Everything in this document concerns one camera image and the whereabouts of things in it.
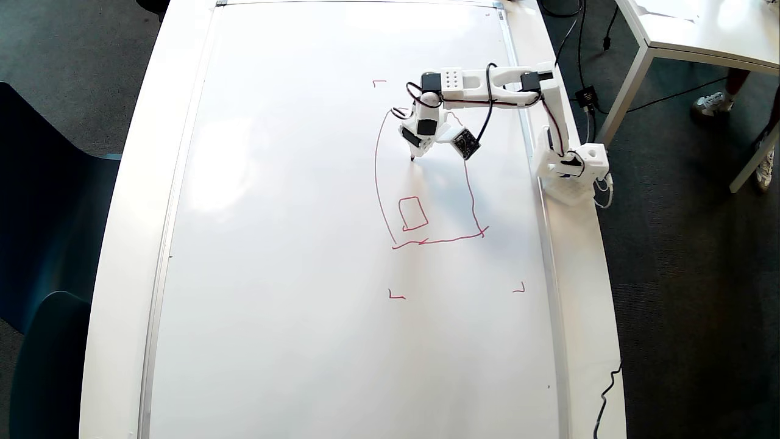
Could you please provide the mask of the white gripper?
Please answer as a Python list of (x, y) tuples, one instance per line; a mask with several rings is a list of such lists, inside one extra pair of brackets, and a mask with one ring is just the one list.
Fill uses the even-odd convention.
[(434, 143), (449, 143), (456, 136), (456, 126), (449, 122), (448, 109), (413, 109), (413, 132), (400, 125), (399, 133), (410, 152), (424, 156)]

